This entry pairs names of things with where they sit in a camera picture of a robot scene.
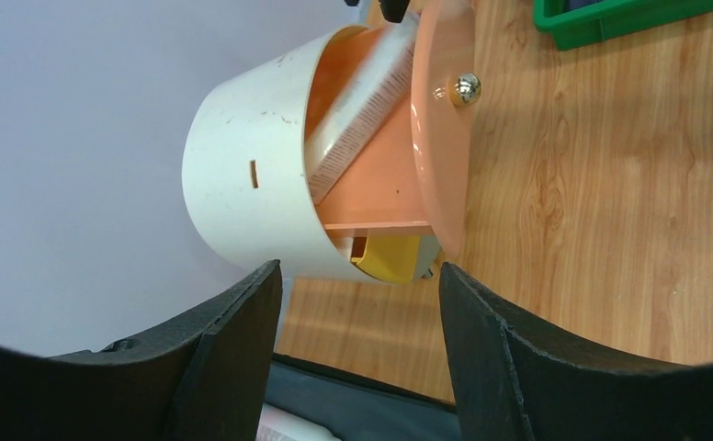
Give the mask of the green plastic tray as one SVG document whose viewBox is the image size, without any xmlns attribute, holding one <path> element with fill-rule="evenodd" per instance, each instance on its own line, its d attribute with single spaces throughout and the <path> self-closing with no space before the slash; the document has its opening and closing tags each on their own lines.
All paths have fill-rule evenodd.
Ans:
<svg viewBox="0 0 713 441">
<path fill-rule="evenodd" d="M 713 12 L 713 0 L 535 0 L 536 29 L 568 51 Z"/>
</svg>

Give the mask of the pink and teal kids suitcase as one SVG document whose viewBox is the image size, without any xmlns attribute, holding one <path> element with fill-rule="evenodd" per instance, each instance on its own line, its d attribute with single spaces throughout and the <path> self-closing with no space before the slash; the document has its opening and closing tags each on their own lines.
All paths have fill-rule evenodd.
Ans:
<svg viewBox="0 0 713 441">
<path fill-rule="evenodd" d="M 292 356 L 272 356 L 265 401 L 341 440 L 462 438 L 453 404 Z"/>
</svg>

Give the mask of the round pastel mini drawer cabinet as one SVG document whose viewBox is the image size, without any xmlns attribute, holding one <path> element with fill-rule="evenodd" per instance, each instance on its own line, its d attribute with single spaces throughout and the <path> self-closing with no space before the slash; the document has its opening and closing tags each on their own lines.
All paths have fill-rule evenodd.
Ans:
<svg viewBox="0 0 713 441">
<path fill-rule="evenodd" d="M 350 25 L 216 86 L 182 160 L 202 239 L 245 268 L 405 284 L 463 242 L 475 15 L 430 1 Z"/>
</svg>

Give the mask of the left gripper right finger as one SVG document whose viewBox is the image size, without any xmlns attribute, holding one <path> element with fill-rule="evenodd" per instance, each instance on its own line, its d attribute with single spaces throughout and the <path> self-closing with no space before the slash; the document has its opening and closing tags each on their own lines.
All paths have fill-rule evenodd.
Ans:
<svg viewBox="0 0 713 441">
<path fill-rule="evenodd" d="M 467 440 L 713 440 L 713 363 L 601 345 L 443 264 L 447 363 Z"/>
</svg>

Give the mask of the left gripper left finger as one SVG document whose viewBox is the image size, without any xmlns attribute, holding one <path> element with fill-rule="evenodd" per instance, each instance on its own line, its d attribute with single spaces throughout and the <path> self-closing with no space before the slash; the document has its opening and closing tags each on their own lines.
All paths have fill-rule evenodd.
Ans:
<svg viewBox="0 0 713 441">
<path fill-rule="evenodd" d="M 271 260 L 98 352 L 0 347 L 0 440 L 252 440 L 281 303 Z"/>
</svg>

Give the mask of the small white grey box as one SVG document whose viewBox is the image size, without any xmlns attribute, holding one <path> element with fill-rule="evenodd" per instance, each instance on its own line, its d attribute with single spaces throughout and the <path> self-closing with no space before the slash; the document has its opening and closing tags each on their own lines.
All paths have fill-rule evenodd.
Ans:
<svg viewBox="0 0 713 441">
<path fill-rule="evenodd" d="M 420 18 L 415 13 L 384 28 L 329 43 L 309 100 L 311 132 L 305 169 L 311 199 L 321 203 L 409 92 Z"/>
</svg>

